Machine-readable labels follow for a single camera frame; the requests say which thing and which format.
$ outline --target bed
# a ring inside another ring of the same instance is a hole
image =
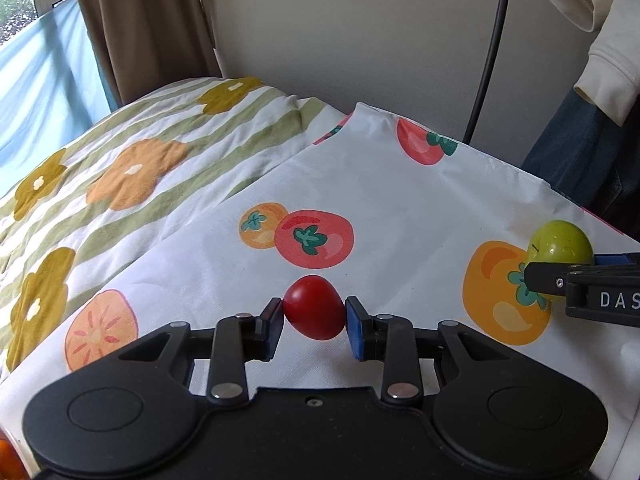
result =
[[[34,468],[20,416],[43,386],[168,322],[206,328],[236,312],[257,314],[296,279],[320,274],[372,314],[404,316],[424,328],[455,319],[585,384],[609,417],[592,472],[636,478],[637,329],[568,318],[561,302],[527,289],[525,249],[549,219],[579,225],[596,252],[640,249],[544,181],[358,104],[318,142],[205,209],[92,291],[0,386],[0,420]],[[433,368],[423,364],[425,393],[436,392]],[[204,366],[196,368],[193,392],[206,384]],[[246,369],[253,390],[379,386],[380,366],[356,362],[344,332],[317,342],[286,325],[275,359]]]
[[[161,88],[51,154],[0,200],[2,380],[151,247],[335,128],[254,77]]]

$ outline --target black cable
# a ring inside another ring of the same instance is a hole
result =
[[[507,5],[509,0],[498,0],[498,9],[495,13],[494,31],[491,34],[491,43],[489,43],[489,52],[486,55],[486,62],[484,63],[484,71],[482,72],[482,79],[480,80],[480,86],[478,87],[478,94],[476,95],[476,102],[474,108],[471,110],[471,117],[466,125],[465,136],[462,142],[469,144],[471,137],[476,130],[476,124],[478,124],[478,118],[480,117],[480,111],[484,104],[484,98],[486,97],[486,91],[489,88],[489,81],[491,81],[491,74],[494,72],[495,57],[498,55],[498,47],[500,47],[500,38],[502,37],[502,30],[504,28],[504,19],[507,15]]]

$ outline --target blue cloth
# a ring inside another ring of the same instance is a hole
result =
[[[0,47],[0,196],[111,112],[77,0]]]
[[[640,240],[640,100],[620,127],[572,89],[522,169]]]

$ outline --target striped bedsheet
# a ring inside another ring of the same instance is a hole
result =
[[[343,117],[253,77],[201,78],[121,108],[52,154],[0,200],[2,378],[152,246]]]

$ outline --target brown curtain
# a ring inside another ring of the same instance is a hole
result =
[[[119,104],[191,77],[221,76],[200,0],[78,0]]]

